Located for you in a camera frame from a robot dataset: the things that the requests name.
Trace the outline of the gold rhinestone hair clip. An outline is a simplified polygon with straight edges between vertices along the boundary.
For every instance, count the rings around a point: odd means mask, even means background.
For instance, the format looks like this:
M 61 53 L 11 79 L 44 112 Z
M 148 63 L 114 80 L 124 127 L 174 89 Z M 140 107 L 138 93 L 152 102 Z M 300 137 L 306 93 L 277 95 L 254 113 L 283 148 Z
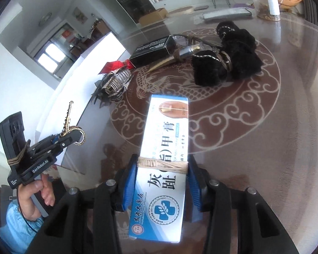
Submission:
M 77 145 L 77 146 L 81 146 L 86 141 L 86 133 L 81 127 L 79 127 L 79 126 L 71 126 L 70 125 L 70 112 L 71 112 L 73 103 L 74 103 L 74 101 L 72 101 L 72 100 L 69 102 L 69 107 L 68 107 L 68 110 L 67 110 L 67 113 L 66 113 L 63 129 L 62 129 L 62 131 L 60 133 L 60 137 L 62 138 L 62 137 L 68 135 L 69 133 L 71 133 L 73 131 L 78 131 L 81 134 L 81 136 L 80 136 L 80 139 L 74 141 L 74 144 Z

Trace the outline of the white blue ointment box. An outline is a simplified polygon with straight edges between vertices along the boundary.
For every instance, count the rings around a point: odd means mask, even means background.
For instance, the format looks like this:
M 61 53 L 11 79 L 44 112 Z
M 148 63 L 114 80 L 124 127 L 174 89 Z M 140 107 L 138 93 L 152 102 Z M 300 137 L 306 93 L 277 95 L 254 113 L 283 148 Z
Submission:
M 129 235 L 179 243 L 188 173 L 188 98 L 150 98 L 130 214 Z

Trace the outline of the black feather hair claw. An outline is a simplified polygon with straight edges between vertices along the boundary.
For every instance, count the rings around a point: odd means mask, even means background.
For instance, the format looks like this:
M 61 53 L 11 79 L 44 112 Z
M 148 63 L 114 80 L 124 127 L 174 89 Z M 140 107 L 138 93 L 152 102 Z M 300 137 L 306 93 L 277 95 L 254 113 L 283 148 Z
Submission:
M 99 107 L 114 102 L 126 92 L 133 73 L 126 66 L 104 74 L 101 80 L 95 82 L 95 91 L 92 94 L 92 102 L 100 102 Z

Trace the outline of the black rectangular box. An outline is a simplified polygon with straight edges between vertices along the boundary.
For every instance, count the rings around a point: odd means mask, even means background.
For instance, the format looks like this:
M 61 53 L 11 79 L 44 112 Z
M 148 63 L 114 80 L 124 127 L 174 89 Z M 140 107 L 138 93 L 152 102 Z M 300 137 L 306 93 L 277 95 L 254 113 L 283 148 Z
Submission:
M 129 60 L 135 68 L 139 68 L 169 56 L 175 49 L 176 41 L 168 35 L 138 46 Z

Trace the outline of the gold silver cosmetic tube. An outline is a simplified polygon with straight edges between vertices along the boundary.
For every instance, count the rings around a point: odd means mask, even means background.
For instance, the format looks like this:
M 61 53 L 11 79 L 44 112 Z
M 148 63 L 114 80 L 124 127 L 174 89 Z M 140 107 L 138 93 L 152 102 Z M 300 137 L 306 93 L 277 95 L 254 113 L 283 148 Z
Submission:
M 151 63 L 148 68 L 148 73 L 153 72 L 154 70 L 158 70 L 164 66 L 173 64 L 175 62 L 181 62 L 201 50 L 202 50 L 202 47 L 200 44 L 194 44 L 184 48 L 177 49 L 174 51 L 173 54 L 170 54 L 162 59 L 159 59 Z

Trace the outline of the black fluffy pouch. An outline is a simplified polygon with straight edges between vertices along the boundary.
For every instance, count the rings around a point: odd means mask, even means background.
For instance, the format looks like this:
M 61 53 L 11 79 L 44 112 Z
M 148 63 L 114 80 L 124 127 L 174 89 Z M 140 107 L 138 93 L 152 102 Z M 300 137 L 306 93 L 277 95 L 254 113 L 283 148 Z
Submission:
M 212 87 L 227 80 L 236 81 L 261 71 L 262 60 L 256 54 L 256 39 L 233 21 L 216 27 L 221 46 L 196 52 L 191 58 L 194 81 L 198 86 Z

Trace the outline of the brown frame glasses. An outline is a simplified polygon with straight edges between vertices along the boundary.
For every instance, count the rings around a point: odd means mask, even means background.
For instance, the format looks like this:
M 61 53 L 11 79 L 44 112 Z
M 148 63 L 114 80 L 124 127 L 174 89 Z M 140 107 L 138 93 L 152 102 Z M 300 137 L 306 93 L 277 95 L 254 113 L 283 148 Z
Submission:
M 187 47 L 191 45 L 200 44 L 201 41 L 195 36 L 187 36 L 181 34 L 173 34 L 172 38 L 174 39 L 176 46 L 178 48 Z

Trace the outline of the light blue left sleeve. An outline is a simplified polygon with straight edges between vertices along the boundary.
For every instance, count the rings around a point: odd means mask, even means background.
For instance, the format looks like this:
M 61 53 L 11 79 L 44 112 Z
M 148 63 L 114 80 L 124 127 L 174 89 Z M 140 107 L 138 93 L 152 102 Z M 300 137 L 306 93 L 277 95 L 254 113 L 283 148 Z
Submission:
M 12 201 L 6 224 L 0 227 L 0 238 L 10 253 L 25 253 L 42 224 L 43 218 L 32 200 Z

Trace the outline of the cardboard box on floor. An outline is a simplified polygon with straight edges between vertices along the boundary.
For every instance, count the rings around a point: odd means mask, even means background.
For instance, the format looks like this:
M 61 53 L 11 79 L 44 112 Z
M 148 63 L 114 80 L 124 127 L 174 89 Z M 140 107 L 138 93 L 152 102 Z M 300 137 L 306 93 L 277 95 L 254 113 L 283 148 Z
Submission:
M 141 26 L 151 25 L 152 23 L 156 23 L 156 22 L 164 20 L 166 18 L 167 14 L 168 14 L 168 12 L 165 8 L 160 8 L 156 11 L 153 11 L 149 14 L 142 16 L 139 19 L 139 24 Z

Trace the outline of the grey remote keyboard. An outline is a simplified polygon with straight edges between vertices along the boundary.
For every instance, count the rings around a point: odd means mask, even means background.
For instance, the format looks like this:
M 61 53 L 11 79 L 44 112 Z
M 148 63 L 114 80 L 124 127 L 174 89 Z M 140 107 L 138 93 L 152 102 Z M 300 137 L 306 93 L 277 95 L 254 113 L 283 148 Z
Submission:
M 239 17 L 251 17 L 252 12 L 246 7 L 237 7 L 230 9 L 222 9 L 203 13 L 202 18 L 204 21 L 217 21 L 226 19 L 235 19 Z

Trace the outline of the clear plastic jar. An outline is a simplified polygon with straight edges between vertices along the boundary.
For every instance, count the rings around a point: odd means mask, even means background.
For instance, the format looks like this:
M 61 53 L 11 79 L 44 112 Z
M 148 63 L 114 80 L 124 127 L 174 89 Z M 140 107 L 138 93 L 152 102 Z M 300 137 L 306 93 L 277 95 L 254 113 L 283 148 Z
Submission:
M 280 7 L 278 0 L 253 0 L 258 18 L 267 21 L 280 21 Z

